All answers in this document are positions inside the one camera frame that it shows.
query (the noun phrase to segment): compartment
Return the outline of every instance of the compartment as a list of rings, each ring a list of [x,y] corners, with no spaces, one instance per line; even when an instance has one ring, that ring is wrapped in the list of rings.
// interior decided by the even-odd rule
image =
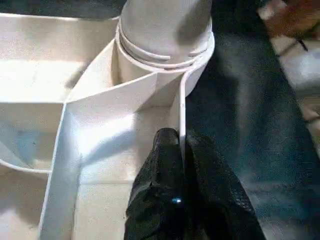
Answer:
[[[0,175],[1,239],[37,239],[46,183],[18,171]]]
[[[92,96],[151,72],[141,63],[126,58],[118,43],[112,40],[85,70],[68,99],[74,101]]]
[[[0,13],[0,101],[63,102],[117,22]]]
[[[66,104],[41,239],[123,238],[132,182],[155,133],[179,129],[181,78],[152,73]]]
[[[60,103],[0,103],[0,164],[48,176],[62,109]]]

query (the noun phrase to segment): white plastic pipe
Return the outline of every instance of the white plastic pipe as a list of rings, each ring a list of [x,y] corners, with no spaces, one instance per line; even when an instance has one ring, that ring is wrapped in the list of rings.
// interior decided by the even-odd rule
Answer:
[[[211,0],[127,0],[119,33],[139,61],[160,68],[191,65],[207,49]]]

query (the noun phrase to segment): white plastic part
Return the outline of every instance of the white plastic part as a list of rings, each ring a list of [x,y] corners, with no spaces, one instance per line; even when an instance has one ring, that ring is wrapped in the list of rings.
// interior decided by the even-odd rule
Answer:
[[[185,96],[195,87],[214,51],[213,34],[210,33],[203,52],[191,53],[198,54],[191,66],[168,70],[152,67],[128,54],[120,42],[119,33],[116,33],[116,19],[97,23],[74,18],[30,16],[31,19],[28,19],[28,16],[1,15],[0,20],[4,17],[11,18],[15,24],[5,19],[8,26],[0,28],[6,29],[9,34],[9,26],[12,26],[12,32],[18,32],[21,34],[19,36],[25,30],[25,38],[28,40],[30,37],[29,43],[38,44],[40,51],[24,45],[24,41],[7,38],[14,45],[29,49],[21,52],[14,50],[13,54],[5,49],[10,41],[4,41],[6,46],[0,46],[5,51],[1,60],[7,64],[12,58],[13,61],[25,61],[27,65],[39,61],[35,64],[35,71],[48,71],[31,85],[34,95],[8,86],[7,92],[0,96],[3,96],[0,99],[0,131],[5,133],[0,136],[0,180],[9,185],[14,179],[29,181],[29,178],[37,176],[29,181],[30,184],[21,184],[30,191],[30,194],[23,195],[25,198],[20,194],[12,195],[9,187],[0,189],[0,203],[10,199],[10,209],[14,211],[8,213],[9,206],[4,205],[4,211],[0,213],[0,224],[4,226],[0,236],[6,232],[4,236],[10,239],[21,236],[34,239],[39,214],[36,214],[30,227],[28,217],[33,212],[24,216],[19,209],[29,207],[22,201],[32,201],[31,189],[44,191],[41,178],[49,175],[40,221],[40,239],[63,240],[72,236],[74,239],[100,236],[121,239],[131,183],[151,150],[156,131],[163,127],[175,128],[179,130],[181,141],[184,141]],[[41,34],[32,32],[35,31],[32,23],[47,34],[50,26],[57,29],[56,40],[52,36],[41,39]],[[65,33],[61,33],[66,28],[70,33],[77,32],[82,40],[66,37]],[[48,67],[42,68],[42,58],[46,57]],[[85,71],[79,70],[67,64],[73,61],[75,65],[81,63],[81,66],[89,66]],[[23,77],[29,76],[29,67],[12,66],[22,70],[21,74],[16,75],[18,77],[13,78],[19,88],[21,83],[28,82]],[[70,81],[70,75],[54,74],[56,68],[64,66],[67,72],[70,70],[68,74],[78,75],[72,77],[73,85],[68,90],[63,86]],[[47,84],[41,81],[47,78],[50,78]],[[19,141],[17,136],[22,136],[23,140]],[[53,156],[52,163],[47,156]],[[84,232],[82,227],[92,227],[92,231]]]
[[[182,68],[207,49],[211,0],[128,0],[119,32],[123,46],[150,66]]]
[[[63,103],[117,23],[0,13],[0,175],[48,178]]]

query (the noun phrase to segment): white plastic container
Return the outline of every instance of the white plastic container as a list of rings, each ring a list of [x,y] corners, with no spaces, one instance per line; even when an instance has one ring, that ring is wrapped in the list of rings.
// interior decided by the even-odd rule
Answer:
[[[175,128],[184,142],[185,97],[213,54],[213,34],[191,66],[167,70],[126,52],[116,31],[118,19],[5,14],[0,21],[6,23],[0,25],[5,32],[0,37],[2,63],[13,59],[39,68],[17,67],[25,71],[14,71],[15,83],[0,89],[0,181],[6,186],[0,189],[0,225],[5,226],[0,236],[34,239],[39,212],[30,227],[19,209],[29,208],[21,202],[29,203],[34,194],[41,199],[42,179],[49,175],[40,239],[121,239],[131,184],[155,133]],[[10,46],[22,51],[8,50]],[[59,75],[60,68],[66,74]],[[27,78],[29,70],[42,77],[30,80],[35,78]],[[0,76],[7,84],[11,74]],[[21,87],[26,83],[28,88]],[[30,194],[15,194],[10,185]],[[2,204],[9,199],[12,214]],[[34,208],[40,208],[42,201],[35,201]]]

